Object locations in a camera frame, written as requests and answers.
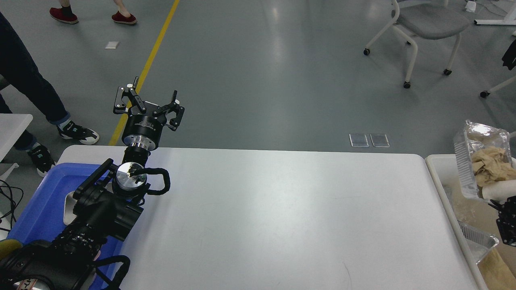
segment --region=gray chair seat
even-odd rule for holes
[[[434,4],[401,8],[397,22],[425,39],[450,37],[460,33],[470,24],[464,16]]]

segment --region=white desk leg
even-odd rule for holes
[[[503,20],[475,20],[476,25],[516,25],[516,3]]]

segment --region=gray floor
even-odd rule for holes
[[[124,2],[139,20],[134,27],[111,21],[110,1],[72,2],[76,25],[50,18],[57,1],[0,1],[43,76],[73,119],[100,133],[100,145],[108,144],[119,119],[111,112],[117,86],[141,73],[173,4]],[[512,4],[479,3],[506,11]],[[163,132],[162,147],[452,153],[452,137],[466,119],[516,131],[516,84],[487,100],[478,97],[514,76],[501,57],[516,27],[474,26],[475,18],[502,17],[481,6],[467,13],[462,0],[450,0],[449,7],[472,23],[453,74],[442,74],[453,39],[418,40],[407,90],[402,84],[411,48],[401,37],[389,30],[370,56],[362,54],[390,18],[387,0],[181,1],[140,96],[164,104],[176,89],[186,107],[178,131]],[[120,45],[105,50],[108,41]],[[74,144],[60,139],[14,88],[2,95],[14,112],[34,115],[29,130],[55,159]],[[353,148],[349,133],[385,133],[391,147]],[[41,178],[28,157],[11,150],[7,160],[21,165],[8,181],[30,196]],[[0,211],[5,208],[2,201]]]

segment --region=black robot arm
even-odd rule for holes
[[[498,211],[496,225],[500,232],[502,242],[506,245],[516,247],[516,196],[509,197],[504,204],[491,200],[489,204]]]
[[[128,115],[122,134],[127,145],[122,164],[117,166],[108,159],[78,186],[73,193],[77,201],[73,213],[77,217],[52,242],[35,241],[0,260],[1,289],[39,283],[42,289],[86,290],[96,272],[108,284],[105,290],[119,290],[129,269],[129,258],[113,256],[96,261],[95,257],[107,236],[125,240],[143,211],[140,205],[146,194],[162,195],[170,190],[168,171],[146,168],[145,164],[150,151],[158,147],[163,126],[175,131],[185,110],[176,99],[177,91],[165,106],[143,101],[136,94],[137,83],[138,77],[133,84],[118,88],[113,108],[115,114]],[[124,97],[130,100],[130,108]],[[171,112],[175,117],[167,123],[166,115]],[[149,174],[162,175],[164,188],[150,189]],[[107,189],[109,182],[112,192]],[[98,267],[112,263],[122,265],[111,281]]]

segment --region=yellow object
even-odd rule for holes
[[[509,267],[505,264],[496,249],[478,263],[478,269],[486,282],[489,290],[514,290],[516,289],[516,278],[512,275]]]
[[[0,241],[0,260],[21,247],[22,244],[15,239],[4,239]]]

